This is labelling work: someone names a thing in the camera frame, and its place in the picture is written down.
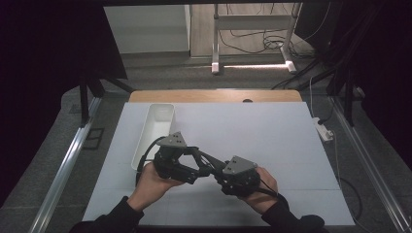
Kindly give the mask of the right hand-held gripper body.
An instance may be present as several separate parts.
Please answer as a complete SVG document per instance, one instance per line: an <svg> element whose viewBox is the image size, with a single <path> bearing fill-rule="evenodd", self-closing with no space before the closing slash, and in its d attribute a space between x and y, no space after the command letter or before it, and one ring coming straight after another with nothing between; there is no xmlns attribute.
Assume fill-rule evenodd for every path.
<svg viewBox="0 0 412 233"><path fill-rule="evenodd" d="M259 188L260 175L256 168L255 162L233 156L216 170L215 179L225 195L247 197Z"/></svg>

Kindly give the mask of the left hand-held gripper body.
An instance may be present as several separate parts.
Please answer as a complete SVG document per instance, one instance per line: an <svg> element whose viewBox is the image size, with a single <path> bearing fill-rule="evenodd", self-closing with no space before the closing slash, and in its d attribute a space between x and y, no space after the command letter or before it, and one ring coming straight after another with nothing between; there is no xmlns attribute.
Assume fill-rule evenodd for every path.
<svg viewBox="0 0 412 233"><path fill-rule="evenodd" d="M188 147L182 134L180 132L170 134L156 144L159 149L154 155L153 164L157 174L163 179L193 184L194 170L179 161Z"/></svg>

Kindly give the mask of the white plastic bin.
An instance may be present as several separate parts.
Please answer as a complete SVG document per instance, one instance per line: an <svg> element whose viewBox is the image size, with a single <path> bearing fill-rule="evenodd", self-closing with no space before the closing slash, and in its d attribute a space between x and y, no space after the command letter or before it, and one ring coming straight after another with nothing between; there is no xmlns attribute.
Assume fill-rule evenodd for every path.
<svg viewBox="0 0 412 233"><path fill-rule="evenodd" d="M161 136L168 136L174 120L175 107L172 104L151 104L146 114L143 129L135 150L131 167L136 170L150 144Z"/></svg>

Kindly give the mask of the person's right hand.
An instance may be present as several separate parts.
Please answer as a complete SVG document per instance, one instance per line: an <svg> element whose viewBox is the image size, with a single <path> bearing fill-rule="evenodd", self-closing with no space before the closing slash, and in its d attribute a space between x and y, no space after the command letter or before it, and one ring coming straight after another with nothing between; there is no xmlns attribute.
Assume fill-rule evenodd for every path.
<svg viewBox="0 0 412 233"><path fill-rule="evenodd" d="M277 181L266 169L257 167L256 171L260 175L260 188L267 190L272 189L274 192L278 191ZM240 200L247 203L260 215L263 215L271 206L277 203L277 199L275 197L262 192L254 192L248 197L240 197Z"/></svg>

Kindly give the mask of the person's left hand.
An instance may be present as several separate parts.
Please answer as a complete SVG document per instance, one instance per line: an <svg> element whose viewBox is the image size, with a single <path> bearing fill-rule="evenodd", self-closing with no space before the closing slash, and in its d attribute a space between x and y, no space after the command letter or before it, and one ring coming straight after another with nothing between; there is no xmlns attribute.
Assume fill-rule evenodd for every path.
<svg viewBox="0 0 412 233"><path fill-rule="evenodd" d="M143 212L152 203L159 200L170 188L182 185L182 182L161 178L153 163L144 166L140 179L127 204L136 212Z"/></svg>

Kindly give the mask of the white table mat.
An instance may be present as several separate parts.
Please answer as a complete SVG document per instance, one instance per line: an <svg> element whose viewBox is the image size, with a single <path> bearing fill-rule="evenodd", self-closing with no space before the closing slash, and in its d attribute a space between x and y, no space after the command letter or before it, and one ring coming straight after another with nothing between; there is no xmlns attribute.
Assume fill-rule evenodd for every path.
<svg viewBox="0 0 412 233"><path fill-rule="evenodd" d="M131 166L149 109L125 104L84 218L109 213L135 185ZM291 212L317 215L326 225L353 220L312 122L307 105L290 103L177 103L172 131L219 160L254 161L278 182ZM141 220L154 226L261 226L260 216L222 193L212 177L170 189Z"/></svg>

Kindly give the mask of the wooden table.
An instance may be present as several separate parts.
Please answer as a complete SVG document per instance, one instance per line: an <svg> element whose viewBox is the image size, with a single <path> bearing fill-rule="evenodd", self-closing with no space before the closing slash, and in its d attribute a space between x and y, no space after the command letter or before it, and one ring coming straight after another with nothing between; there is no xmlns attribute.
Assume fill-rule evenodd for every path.
<svg viewBox="0 0 412 233"><path fill-rule="evenodd" d="M296 90L262 89L182 89L137 90L130 94L131 103L242 103L301 102Z"/></svg>

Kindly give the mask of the white power strip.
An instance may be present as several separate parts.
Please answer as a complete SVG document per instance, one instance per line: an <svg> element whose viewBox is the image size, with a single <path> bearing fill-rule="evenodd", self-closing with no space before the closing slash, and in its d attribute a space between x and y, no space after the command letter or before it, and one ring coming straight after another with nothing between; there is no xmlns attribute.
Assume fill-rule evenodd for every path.
<svg viewBox="0 0 412 233"><path fill-rule="evenodd" d="M333 140L333 133L331 130L328 130L318 117L313 118L314 126L322 139L323 142L329 142Z"/></svg>

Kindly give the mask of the black stand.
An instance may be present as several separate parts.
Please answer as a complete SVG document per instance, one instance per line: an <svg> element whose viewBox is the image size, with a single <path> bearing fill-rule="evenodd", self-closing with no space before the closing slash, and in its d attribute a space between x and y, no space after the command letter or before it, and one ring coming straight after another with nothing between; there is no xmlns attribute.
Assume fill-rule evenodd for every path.
<svg viewBox="0 0 412 233"><path fill-rule="evenodd" d="M91 91L91 94L94 97L101 98L104 96L106 90L103 87L102 80L105 80L120 89L132 93L135 91L135 88L130 85L119 81L118 79L112 78L102 72L96 72L94 75L87 75L80 77L80 97L81 97L81 127L84 128L91 118L91 113L88 106L88 91Z"/></svg>
<svg viewBox="0 0 412 233"><path fill-rule="evenodd" d="M351 74L350 66L343 61L334 67L334 76L326 87L326 93L329 96L337 96L342 88L345 88L343 116L349 125L353 126L354 76Z"/></svg>

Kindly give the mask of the white cabinet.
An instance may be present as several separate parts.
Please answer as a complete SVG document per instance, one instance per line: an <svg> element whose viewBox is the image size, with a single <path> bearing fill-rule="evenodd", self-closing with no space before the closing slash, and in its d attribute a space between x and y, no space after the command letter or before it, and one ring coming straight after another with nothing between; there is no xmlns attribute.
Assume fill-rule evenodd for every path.
<svg viewBox="0 0 412 233"><path fill-rule="evenodd" d="M105 7L120 53L189 51L189 5Z"/></svg>

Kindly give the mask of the white metal stand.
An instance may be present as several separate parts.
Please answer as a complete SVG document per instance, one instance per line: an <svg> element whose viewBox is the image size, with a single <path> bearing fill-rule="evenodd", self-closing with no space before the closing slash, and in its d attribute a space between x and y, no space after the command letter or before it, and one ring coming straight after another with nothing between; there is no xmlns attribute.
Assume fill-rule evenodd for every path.
<svg viewBox="0 0 412 233"><path fill-rule="evenodd" d="M220 72L220 55L218 34L221 30L286 30L286 38L280 47L281 54L285 60L285 65L291 74L296 73L296 68L292 62L289 50L294 27L297 22L300 3L294 3L292 12L289 15L220 15L219 5L214 5L214 36L212 52L212 73Z"/></svg>

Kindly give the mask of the dark curtain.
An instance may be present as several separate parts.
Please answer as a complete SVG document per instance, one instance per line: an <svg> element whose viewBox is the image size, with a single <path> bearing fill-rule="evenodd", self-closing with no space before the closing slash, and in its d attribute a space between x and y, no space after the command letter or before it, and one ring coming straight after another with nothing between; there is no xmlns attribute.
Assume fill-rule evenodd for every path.
<svg viewBox="0 0 412 233"><path fill-rule="evenodd" d="M48 135L62 95L126 77L102 4L0 0L0 207Z"/></svg>
<svg viewBox="0 0 412 233"><path fill-rule="evenodd" d="M347 50L367 8L377 8L351 59L362 108L412 170L412 0L344 0L332 42Z"/></svg>

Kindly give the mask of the aluminium rail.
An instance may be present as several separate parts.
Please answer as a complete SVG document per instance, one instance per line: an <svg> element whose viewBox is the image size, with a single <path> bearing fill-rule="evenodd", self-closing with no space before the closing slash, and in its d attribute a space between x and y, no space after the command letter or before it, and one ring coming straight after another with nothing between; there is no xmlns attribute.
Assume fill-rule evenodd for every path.
<svg viewBox="0 0 412 233"><path fill-rule="evenodd" d="M383 176L376 167L369 151L366 149L356 128L351 126L343 114L343 107L340 102L333 97L329 97L333 110L342 125L349 141L351 142L360 163L374 186L383 206L392 220L397 233L412 233L412 216L408 216L400 207L395 195L390 190Z"/></svg>
<svg viewBox="0 0 412 233"><path fill-rule="evenodd" d="M85 125L78 128L28 233L45 233L65 185L67 184L74 165L76 164L91 125L94 122L101 101L101 98L93 97L90 104L87 105L89 117L86 119Z"/></svg>

